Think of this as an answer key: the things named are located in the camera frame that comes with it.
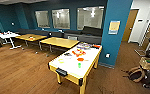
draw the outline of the doorway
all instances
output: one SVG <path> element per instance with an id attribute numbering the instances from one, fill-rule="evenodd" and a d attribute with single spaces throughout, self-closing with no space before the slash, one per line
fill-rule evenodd
<path id="1" fill-rule="evenodd" d="M 138 9 L 130 10 L 122 41 L 128 41 L 138 13 Z"/>

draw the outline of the cardboard box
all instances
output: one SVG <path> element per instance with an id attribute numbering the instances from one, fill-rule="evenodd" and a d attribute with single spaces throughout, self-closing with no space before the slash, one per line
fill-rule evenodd
<path id="1" fill-rule="evenodd" d="M 139 63 L 143 69 L 150 70 L 150 58 L 142 57 Z"/>

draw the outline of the floor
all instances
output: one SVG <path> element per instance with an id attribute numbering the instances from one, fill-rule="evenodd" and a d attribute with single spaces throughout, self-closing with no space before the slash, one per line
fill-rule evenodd
<path id="1" fill-rule="evenodd" d="M 36 46 L 9 48 L 9 44 L 0 48 L 0 94 L 79 94 L 79 86 L 66 79 L 58 84 L 56 74 L 48 69 L 48 62 L 61 51 L 47 57 L 49 50 L 40 51 Z M 121 71 L 139 65 L 141 57 L 134 51 L 137 48 L 135 43 L 122 42 L 114 69 L 92 69 L 86 94 L 150 94 L 150 89 L 123 77 L 127 74 Z"/>

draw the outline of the game table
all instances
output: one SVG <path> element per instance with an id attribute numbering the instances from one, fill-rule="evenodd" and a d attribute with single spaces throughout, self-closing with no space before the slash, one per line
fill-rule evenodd
<path id="1" fill-rule="evenodd" d="M 66 78 L 79 85 L 80 94 L 84 94 L 87 76 L 93 66 L 97 68 L 99 55 L 102 50 L 102 46 L 97 46 L 95 48 L 79 49 L 78 45 L 76 45 L 50 61 L 48 67 L 57 74 L 58 83 L 61 84 L 61 79 Z"/>

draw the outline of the table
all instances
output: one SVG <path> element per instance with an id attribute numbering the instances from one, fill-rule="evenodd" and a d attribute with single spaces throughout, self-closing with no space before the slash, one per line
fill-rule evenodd
<path id="1" fill-rule="evenodd" d="M 72 51 L 76 51 L 77 49 L 77 46 L 75 46 L 74 48 L 50 61 L 48 63 L 48 67 L 51 71 L 57 74 L 58 83 L 61 83 L 61 78 L 64 77 L 79 85 L 80 94 L 84 94 L 87 76 L 93 66 L 94 68 L 97 68 L 102 46 L 99 46 L 99 49 L 81 49 L 85 52 L 85 55 L 81 55 L 79 57 L 72 53 Z"/>
<path id="2" fill-rule="evenodd" d="M 15 38 L 18 39 L 22 39 L 25 40 L 26 45 L 28 46 L 28 42 L 27 41 L 39 41 L 39 45 L 40 45 L 40 39 L 46 38 L 47 36 L 42 36 L 42 35 L 35 35 L 35 34 L 26 34 L 26 35 L 21 35 L 21 36 L 17 36 Z"/>
<path id="3" fill-rule="evenodd" d="M 51 37 L 51 38 L 42 40 L 40 42 L 49 44 L 50 45 L 50 51 L 52 52 L 51 45 L 60 46 L 60 47 L 64 47 L 64 48 L 72 48 L 79 41 L 77 41 L 77 40 L 70 40 L 70 39 L 64 39 L 64 38 Z"/>
<path id="4" fill-rule="evenodd" d="M 20 36 L 20 35 L 16 34 L 16 33 L 12 33 L 12 32 L 0 33 L 0 38 L 5 40 L 5 43 L 3 43 L 3 44 L 11 43 L 12 48 L 10 48 L 10 49 L 15 49 L 15 48 L 21 47 L 21 45 L 20 46 L 15 46 L 14 42 L 12 40 L 12 37 L 17 37 L 17 36 Z"/>

